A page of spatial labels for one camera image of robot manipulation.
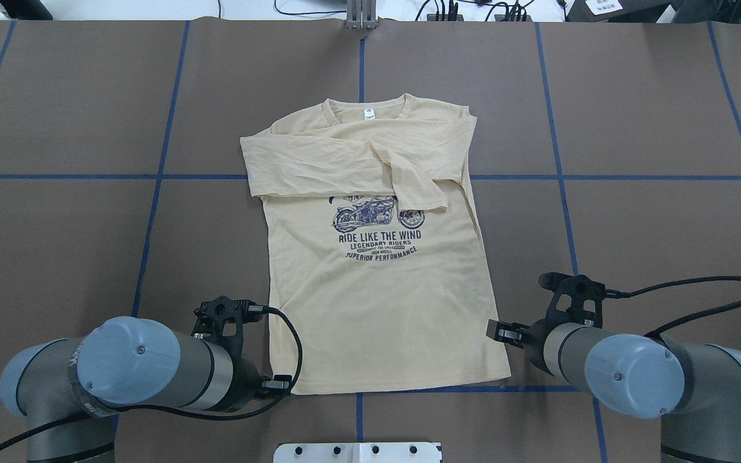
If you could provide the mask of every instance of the white paper label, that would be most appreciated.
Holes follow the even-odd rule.
[[[594,15],[603,15],[623,9],[619,0],[585,0],[585,4]]]

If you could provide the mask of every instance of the white floor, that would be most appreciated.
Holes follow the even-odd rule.
[[[215,17],[219,14],[217,0],[43,0],[45,8],[60,21],[70,20],[185,20],[197,17]],[[277,6],[285,12],[332,11],[345,8],[345,0],[277,0]],[[413,21],[421,6],[421,0],[377,0],[379,17],[399,21]],[[465,21],[482,21],[490,6],[477,6],[473,3],[459,3],[459,13]],[[433,2],[426,6],[426,13],[435,12]],[[562,9],[556,0],[533,0],[527,12],[534,21],[562,21]],[[321,17],[344,17],[344,14],[307,15],[294,17],[274,11],[273,0],[221,0],[221,17],[225,19],[305,19]],[[659,19],[659,23],[669,23],[673,9]],[[0,19],[6,19],[0,12]]]

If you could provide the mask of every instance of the t-shirt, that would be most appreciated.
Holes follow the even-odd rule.
[[[268,223],[270,305],[304,349],[297,394],[382,392],[511,375],[468,175],[466,106],[405,94],[326,100],[241,140]],[[275,373],[296,345],[270,319]]]

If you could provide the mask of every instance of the neckline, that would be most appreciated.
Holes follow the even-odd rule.
[[[337,100],[331,100],[327,98],[322,103],[322,112],[324,117],[327,118],[327,122],[332,126],[341,125],[344,122],[336,117],[333,112],[333,108],[341,109],[368,109],[368,108],[385,108],[388,106],[402,105],[402,112],[395,118],[383,118],[382,120],[400,120],[401,118],[408,118],[411,113],[411,108],[414,106],[414,96],[409,93],[404,93],[399,98],[393,100],[385,100],[384,102],[368,102],[368,103],[346,103],[337,102]]]

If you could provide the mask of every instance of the white bracket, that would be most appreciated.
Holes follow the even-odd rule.
[[[436,442],[283,444],[273,463],[442,463]]]
[[[376,0],[347,0],[348,29],[376,29]]]

